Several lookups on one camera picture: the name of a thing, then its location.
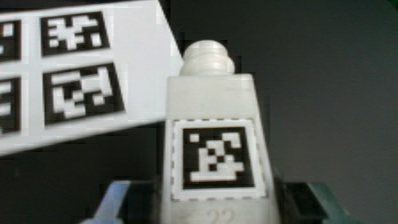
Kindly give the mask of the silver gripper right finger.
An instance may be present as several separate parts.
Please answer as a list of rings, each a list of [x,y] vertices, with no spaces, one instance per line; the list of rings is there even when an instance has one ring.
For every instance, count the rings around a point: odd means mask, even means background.
[[[323,183],[281,182],[277,199],[282,224],[359,224]]]

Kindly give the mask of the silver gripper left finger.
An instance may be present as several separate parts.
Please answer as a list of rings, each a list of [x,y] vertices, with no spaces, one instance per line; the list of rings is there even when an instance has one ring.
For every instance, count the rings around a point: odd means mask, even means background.
[[[151,181],[117,180],[110,183],[94,215],[78,224],[158,224]]]

